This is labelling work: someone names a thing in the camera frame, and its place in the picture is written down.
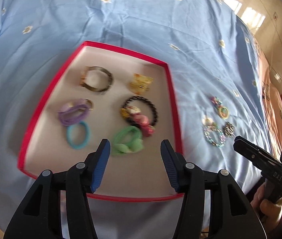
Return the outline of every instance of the green scrunchie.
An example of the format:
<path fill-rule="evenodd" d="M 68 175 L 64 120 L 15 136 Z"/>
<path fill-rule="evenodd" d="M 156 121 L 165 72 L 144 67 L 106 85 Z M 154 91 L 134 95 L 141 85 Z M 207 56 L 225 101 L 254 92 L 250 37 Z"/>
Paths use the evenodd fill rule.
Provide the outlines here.
<path fill-rule="evenodd" d="M 120 141 L 122 141 L 122 139 L 130 132 L 132 132 L 132 139 L 125 144 L 120 144 Z M 141 151 L 144 148 L 141 130 L 135 126 L 127 126 L 122 129 L 113 138 L 113 148 L 120 154 L 129 154 Z"/>

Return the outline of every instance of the blue bedsheet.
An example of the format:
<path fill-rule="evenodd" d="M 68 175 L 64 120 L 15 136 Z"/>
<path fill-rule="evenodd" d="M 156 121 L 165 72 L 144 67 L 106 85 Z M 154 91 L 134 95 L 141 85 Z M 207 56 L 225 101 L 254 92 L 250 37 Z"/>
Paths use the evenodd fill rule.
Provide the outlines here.
<path fill-rule="evenodd" d="M 209 99 L 217 96 L 235 135 L 271 151 L 253 37 L 221 0 L 0 0 L 1 229 L 33 182 L 16 168 L 26 126 L 54 74 L 85 40 L 167 62 L 186 159 L 208 171 L 225 168 L 244 192 L 252 188 L 260 172 L 233 151 L 233 138 L 217 148 L 203 134 L 204 115 L 225 123 Z M 181 200 L 90 204 L 99 238 L 172 238 Z"/>

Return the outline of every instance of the human hand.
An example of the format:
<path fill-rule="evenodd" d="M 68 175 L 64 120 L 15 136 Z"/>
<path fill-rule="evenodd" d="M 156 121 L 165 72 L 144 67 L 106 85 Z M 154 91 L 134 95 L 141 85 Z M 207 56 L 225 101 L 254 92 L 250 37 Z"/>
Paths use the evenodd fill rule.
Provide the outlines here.
<path fill-rule="evenodd" d="M 262 218 L 261 223 L 267 234 L 273 231 L 279 224 L 282 217 L 282 198 L 280 198 L 275 204 L 267 199 L 263 199 L 265 190 L 265 183 L 263 183 L 256 191 L 251 205 L 254 208 L 256 214 L 261 211 L 265 217 Z"/>

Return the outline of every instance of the blue elastic band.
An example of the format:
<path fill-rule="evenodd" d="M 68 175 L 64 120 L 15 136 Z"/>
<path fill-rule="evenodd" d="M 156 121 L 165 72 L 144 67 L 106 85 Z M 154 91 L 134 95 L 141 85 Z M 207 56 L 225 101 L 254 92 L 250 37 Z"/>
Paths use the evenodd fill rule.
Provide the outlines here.
<path fill-rule="evenodd" d="M 89 142 L 89 139 L 90 139 L 90 129 L 89 129 L 88 124 L 86 124 L 84 121 L 80 121 L 78 124 L 84 126 L 84 129 L 85 129 L 85 139 L 79 145 L 75 145 L 70 138 L 72 129 L 75 125 L 71 125 L 71 126 L 68 126 L 66 128 L 66 140 L 67 140 L 69 146 L 71 146 L 73 149 L 76 149 L 76 150 L 84 148 L 87 145 L 87 143 Z"/>

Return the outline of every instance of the orange fabric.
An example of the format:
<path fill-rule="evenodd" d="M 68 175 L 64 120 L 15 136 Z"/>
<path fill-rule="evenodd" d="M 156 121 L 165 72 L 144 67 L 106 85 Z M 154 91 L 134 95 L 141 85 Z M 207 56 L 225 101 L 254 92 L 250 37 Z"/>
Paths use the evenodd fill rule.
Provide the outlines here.
<path fill-rule="evenodd" d="M 255 40 L 258 52 L 259 77 L 262 84 L 262 97 L 270 134 L 273 156 L 280 158 L 282 152 L 282 100 L 278 90 L 271 83 L 270 68 L 264 53 Z"/>

